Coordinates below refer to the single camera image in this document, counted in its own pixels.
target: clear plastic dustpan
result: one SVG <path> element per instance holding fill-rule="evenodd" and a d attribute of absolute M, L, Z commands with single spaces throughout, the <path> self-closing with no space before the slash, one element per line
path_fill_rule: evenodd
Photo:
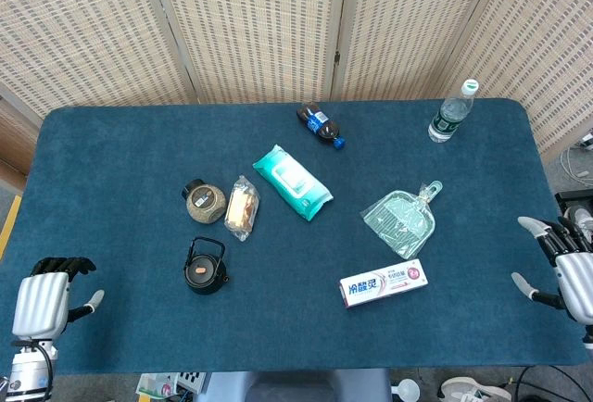
<path fill-rule="evenodd" d="M 418 195 L 393 191 L 360 214 L 391 249 L 405 259 L 415 258 L 435 231 L 428 203 L 441 189 L 441 182 L 431 182 Z"/>

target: silver robotic hand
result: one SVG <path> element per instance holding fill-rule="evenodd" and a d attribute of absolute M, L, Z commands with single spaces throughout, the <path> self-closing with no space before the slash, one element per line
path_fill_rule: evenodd
<path fill-rule="evenodd" d="M 593 249 L 581 230 L 564 217 L 558 223 L 519 217 L 518 221 L 539 242 L 558 279 L 557 294 L 542 293 L 523 276 L 511 276 L 530 300 L 556 309 L 585 325 L 583 343 L 593 360 Z"/>
<path fill-rule="evenodd" d="M 78 274 L 96 267 L 88 258 L 44 258 L 20 283 L 12 333 L 20 347 L 12 360 L 6 402 L 44 402 L 51 398 L 57 350 L 54 342 L 66 325 L 96 311 L 99 290 L 81 307 L 69 309 L 69 289 Z"/>

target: cardboard box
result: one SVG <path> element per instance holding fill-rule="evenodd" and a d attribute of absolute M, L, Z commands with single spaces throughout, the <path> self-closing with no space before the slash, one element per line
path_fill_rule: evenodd
<path fill-rule="evenodd" d="M 340 292 L 346 308 L 350 308 L 378 298 L 405 293 L 427 284 L 423 266 L 416 258 L 342 279 Z"/>

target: blue bottle cap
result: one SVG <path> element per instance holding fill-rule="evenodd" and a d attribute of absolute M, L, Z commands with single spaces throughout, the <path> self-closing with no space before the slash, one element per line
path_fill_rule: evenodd
<path fill-rule="evenodd" d="M 344 147 L 344 144 L 346 144 L 346 140 L 341 136 L 338 136 L 334 139 L 334 147 L 336 149 L 341 149 L 342 147 Z"/>

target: blue felt surface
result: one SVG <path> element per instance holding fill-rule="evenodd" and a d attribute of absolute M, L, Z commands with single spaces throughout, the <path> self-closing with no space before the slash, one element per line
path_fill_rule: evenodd
<path fill-rule="evenodd" d="M 530 302 L 518 270 L 555 279 L 520 215 L 552 219 L 524 111 L 477 100 L 446 144 L 427 136 L 439 101 L 333 103 L 347 138 L 336 151 L 298 121 L 297 105 L 63 108 L 46 120 L 18 221 L 0 264 L 0 371 L 19 282 L 45 256 L 87 256 L 71 305 L 101 287 L 92 316 L 58 340 L 61 373 L 292 370 L 575 363 L 581 327 Z M 306 222 L 251 167 L 281 145 L 334 195 Z M 228 194 L 240 174 L 259 190 L 241 243 L 222 220 L 190 219 L 196 177 Z M 345 309 L 337 282 L 399 262 L 360 217 L 395 189 L 440 180 L 436 230 L 420 254 L 429 285 Z M 214 295 L 183 282 L 196 235 L 227 244 L 232 279 Z"/>

